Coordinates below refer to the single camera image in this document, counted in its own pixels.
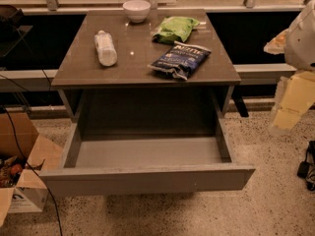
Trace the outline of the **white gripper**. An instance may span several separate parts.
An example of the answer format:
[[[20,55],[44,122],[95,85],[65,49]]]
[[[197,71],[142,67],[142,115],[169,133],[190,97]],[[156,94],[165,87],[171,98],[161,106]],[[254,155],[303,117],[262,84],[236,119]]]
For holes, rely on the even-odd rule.
[[[315,71],[315,1],[311,0],[290,24],[270,40],[264,51],[284,54],[284,60],[297,70]],[[271,110],[269,132],[284,135],[299,122],[315,103],[315,74],[296,72],[278,82],[275,105]]]

